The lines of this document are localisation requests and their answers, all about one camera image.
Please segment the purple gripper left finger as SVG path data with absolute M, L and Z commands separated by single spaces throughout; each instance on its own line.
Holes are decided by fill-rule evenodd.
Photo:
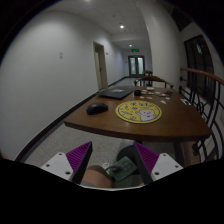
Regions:
M 68 153 L 56 153 L 42 166 L 42 169 L 75 184 L 80 184 L 91 154 L 92 142 L 87 142 Z

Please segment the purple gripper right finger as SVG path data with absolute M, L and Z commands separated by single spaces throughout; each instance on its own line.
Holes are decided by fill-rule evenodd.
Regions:
M 133 147 L 136 165 L 145 185 L 182 169 L 167 153 L 158 154 L 137 142 Z

